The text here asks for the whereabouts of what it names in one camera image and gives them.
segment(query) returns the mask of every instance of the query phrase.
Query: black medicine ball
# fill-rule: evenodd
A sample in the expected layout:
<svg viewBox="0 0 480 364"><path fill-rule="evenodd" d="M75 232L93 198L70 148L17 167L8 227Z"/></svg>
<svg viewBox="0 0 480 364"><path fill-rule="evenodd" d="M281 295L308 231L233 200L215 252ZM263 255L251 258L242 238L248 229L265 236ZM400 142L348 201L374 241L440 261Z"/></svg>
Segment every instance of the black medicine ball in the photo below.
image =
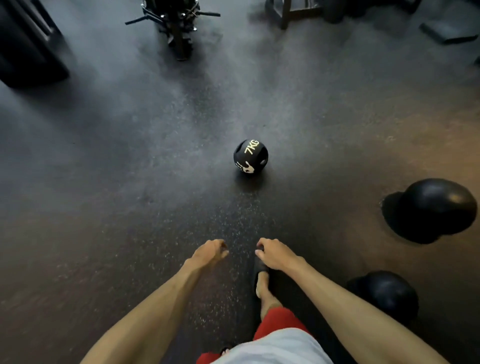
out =
<svg viewBox="0 0 480 364"><path fill-rule="evenodd" d="M268 162L268 151L259 141L246 139L235 149L233 160L242 172L258 173Z"/></svg>
<svg viewBox="0 0 480 364"><path fill-rule="evenodd" d="M398 203L404 221L416 229L451 235L468 228L477 216L477 201L464 186L441 178L410 185Z"/></svg>
<svg viewBox="0 0 480 364"><path fill-rule="evenodd" d="M419 298L415 289L398 274L379 270L347 283L347 290L403 325L417 317Z"/></svg>

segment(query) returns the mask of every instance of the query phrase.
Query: forearm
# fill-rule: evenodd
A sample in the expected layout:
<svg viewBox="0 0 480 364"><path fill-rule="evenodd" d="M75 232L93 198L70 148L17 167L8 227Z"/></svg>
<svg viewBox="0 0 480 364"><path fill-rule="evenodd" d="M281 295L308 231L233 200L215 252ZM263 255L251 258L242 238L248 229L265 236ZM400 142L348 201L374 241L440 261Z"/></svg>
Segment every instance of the forearm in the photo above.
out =
<svg viewBox="0 0 480 364"><path fill-rule="evenodd" d="M177 332L201 270L187 259L175 276L107 331L81 364L157 364Z"/></svg>
<svg viewBox="0 0 480 364"><path fill-rule="evenodd" d="M298 258L285 269L359 364L446 364L411 331Z"/></svg>

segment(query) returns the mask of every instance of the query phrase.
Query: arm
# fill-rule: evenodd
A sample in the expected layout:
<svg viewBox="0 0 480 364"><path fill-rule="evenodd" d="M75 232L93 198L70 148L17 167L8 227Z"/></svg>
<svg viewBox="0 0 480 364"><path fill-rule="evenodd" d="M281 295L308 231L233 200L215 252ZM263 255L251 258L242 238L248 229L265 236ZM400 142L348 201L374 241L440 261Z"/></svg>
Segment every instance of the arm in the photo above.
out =
<svg viewBox="0 0 480 364"><path fill-rule="evenodd" d="M448 364L414 333L313 269L278 240L260 239L257 256L289 275L359 364Z"/></svg>
<svg viewBox="0 0 480 364"><path fill-rule="evenodd" d="M81 364L157 364L175 337L201 272L227 256L225 247L223 240L199 247L177 274L108 330Z"/></svg>

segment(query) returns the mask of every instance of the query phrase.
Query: red shorts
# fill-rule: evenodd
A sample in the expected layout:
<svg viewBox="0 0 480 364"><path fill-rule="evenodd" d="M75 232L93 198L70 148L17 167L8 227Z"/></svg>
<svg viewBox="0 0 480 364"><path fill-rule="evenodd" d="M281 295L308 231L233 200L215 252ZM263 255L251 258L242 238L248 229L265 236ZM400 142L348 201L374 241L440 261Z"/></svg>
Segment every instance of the red shorts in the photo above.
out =
<svg viewBox="0 0 480 364"><path fill-rule="evenodd" d="M299 328L300 330L308 332L304 324L298 320L293 312L288 308L275 307L268 310L264 320L259 325L257 332L253 336L253 340L261 339L274 331L281 330L283 328ZM215 352L206 352L200 355L197 360L197 364L210 364L217 360L221 354Z"/></svg>

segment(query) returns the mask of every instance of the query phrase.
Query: black slam ball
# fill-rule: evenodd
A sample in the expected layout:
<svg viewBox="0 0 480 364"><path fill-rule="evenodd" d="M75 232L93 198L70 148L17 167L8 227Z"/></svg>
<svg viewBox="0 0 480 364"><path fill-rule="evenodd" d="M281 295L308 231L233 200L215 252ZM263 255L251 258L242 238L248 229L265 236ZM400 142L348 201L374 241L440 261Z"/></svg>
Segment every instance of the black slam ball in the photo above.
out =
<svg viewBox="0 0 480 364"><path fill-rule="evenodd" d="M410 185L398 203L403 220L426 233L451 235L468 228L477 216L477 201L464 186L441 178Z"/></svg>
<svg viewBox="0 0 480 364"><path fill-rule="evenodd" d="M242 172L258 173L268 162L268 151L259 141L246 139L235 149L233 160Z"/></svg>
<svg viewBox="0 0 480 364"><path fill-rule="evenodd" d="M385 270L370 272L350 280L347 289L402 325L417 317L417 292L398 274Z"/></svg>

